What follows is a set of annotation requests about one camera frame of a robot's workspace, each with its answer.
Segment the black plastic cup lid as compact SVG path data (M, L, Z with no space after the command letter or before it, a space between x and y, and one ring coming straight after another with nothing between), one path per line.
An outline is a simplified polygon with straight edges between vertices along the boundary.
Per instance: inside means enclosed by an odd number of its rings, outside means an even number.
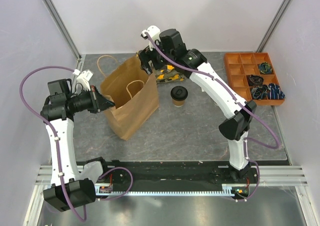
M188 91L183 86L175 86L170 92L171 98L176 101L184 101L188 97Z

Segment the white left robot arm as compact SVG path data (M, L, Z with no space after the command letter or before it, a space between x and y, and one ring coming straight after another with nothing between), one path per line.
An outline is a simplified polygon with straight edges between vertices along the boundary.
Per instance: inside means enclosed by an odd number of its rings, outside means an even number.
M49 96L40 112L45 119L52 159L51 187L43 192L44 200L61 212L94 202L95 183L106 182L110 176L102 157L88 160L79 171L73 139L74 115L84 110L97 114L115 106L88 79L77 78L79 93L71 91L70 83L71 79L49 82Z

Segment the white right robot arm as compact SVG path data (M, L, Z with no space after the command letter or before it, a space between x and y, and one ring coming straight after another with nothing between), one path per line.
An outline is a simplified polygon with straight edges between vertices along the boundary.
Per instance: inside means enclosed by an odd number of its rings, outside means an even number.
M246 101L231 89L199 50L187 49L176 29L161 31L150 26L141 32L141 37L149 41L149 45L138 52L142 70L151 74L153 69L171 65L200 86L222 110L225 121L218 128L228 141L229 177L233 182L242 182L250 169L244 140L248 136L256 103Z

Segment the brown paper bag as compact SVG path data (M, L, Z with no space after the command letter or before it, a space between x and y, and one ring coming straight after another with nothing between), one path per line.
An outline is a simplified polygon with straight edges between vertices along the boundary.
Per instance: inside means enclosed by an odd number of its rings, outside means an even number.
M159 107L156 77L141 69L137 56L103 76L100 93L115 103L104 114L114 133L127 141Z

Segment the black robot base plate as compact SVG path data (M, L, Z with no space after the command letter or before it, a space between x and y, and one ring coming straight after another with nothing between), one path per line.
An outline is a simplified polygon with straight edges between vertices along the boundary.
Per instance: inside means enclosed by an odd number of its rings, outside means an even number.
M219 190L223 184L254 185L258 179L251 163L243 172L237 172L227 161L96 160L102 163L104 172L116 169L101 182L111 182L117 191Z

